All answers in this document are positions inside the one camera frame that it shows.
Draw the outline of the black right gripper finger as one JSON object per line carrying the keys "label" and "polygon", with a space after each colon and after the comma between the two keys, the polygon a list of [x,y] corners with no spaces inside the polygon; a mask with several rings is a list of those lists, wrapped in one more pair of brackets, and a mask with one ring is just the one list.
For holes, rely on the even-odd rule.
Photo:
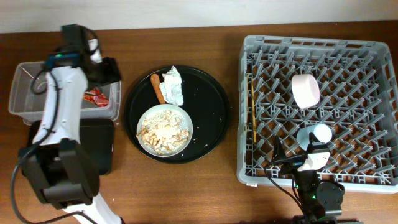
{"label": "black right gripper finger", "polygon": [[284,158],[286,158],[286,154],[283,145],[281,143],[280,137],[274,136],[274,149],[273,149],[272,160],[277,161]]}
{"label": "black right gripper finger", "polygon": [[320,142],[316,137],[316,135],[310,133],[308,136],[309,136],[309,144],[307,146],[307,152],[314,152],[316,150],[325,148],[325,144]]}

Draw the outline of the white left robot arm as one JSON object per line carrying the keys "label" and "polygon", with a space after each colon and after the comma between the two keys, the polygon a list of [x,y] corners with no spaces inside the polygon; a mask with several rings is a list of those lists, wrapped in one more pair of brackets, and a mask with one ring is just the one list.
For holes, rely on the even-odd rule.
{"label": "white left robot arm", "polygon": [[15,179],[22,172],[36,197],[75,217],[80,223],[123,223],[100,194],[100,174],[81,146],[80,114],[84,93],[94,86],[119,81],[113,58],[100,50],[62,50],[50,54],[39,75],[47,87],[43,117],[29,147],[21,149],[10,184],[11,203],[20,221]]}

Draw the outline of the white napkin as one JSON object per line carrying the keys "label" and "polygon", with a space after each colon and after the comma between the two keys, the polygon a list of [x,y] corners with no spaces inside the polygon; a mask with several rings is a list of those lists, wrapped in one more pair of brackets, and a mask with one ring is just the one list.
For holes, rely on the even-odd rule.
{"label": "white napkin", "polygon": [[167,73],[162,74],[164,80],[159,87],[166,103],[182,106],[182,78],[178,70],[172,66]]}

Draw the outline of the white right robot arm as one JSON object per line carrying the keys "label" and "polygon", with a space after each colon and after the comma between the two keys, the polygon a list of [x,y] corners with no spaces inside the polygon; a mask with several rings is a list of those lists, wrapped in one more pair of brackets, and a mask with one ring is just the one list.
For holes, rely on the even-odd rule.
{"label": "white right robot arm", "polygon": [[274,150],[269,166],[279,166],[281,174],[292,176],[292,194],[288,194],[302,211],[293,217],[294,223],[337,223],[342,214],[345,187],[333,180],[320,180],[317,171],[324,168],[330,157],[328,143],[313,134],[307,150],[286,156],[280,137],[274,138]]}

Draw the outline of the light blue cup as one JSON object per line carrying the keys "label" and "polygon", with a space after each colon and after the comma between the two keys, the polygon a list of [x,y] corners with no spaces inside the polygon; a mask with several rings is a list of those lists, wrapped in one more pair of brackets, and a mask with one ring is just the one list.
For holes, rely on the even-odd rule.
{"label": "light blue cup", "polygon": [[313,133],[322,143],[328,143],[332,139],[332,131],[330,127],[323,123],[302,128],[297,133],[297,141],[304,151],[307,150],[307,147],[310,144],[310,133]]}

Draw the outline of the red snack wrapper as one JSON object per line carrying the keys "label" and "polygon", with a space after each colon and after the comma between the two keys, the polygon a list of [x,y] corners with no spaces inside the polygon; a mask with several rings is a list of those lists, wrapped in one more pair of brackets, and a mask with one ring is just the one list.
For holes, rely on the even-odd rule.
{"label": "red snack wrapper", "polygon": [[106,107],[109,105],[108,98],[105,96],[105,94],[102,93],[99,88],[93,88],[90,91],[86,91],[83,99],[96,105],[97,107]]}

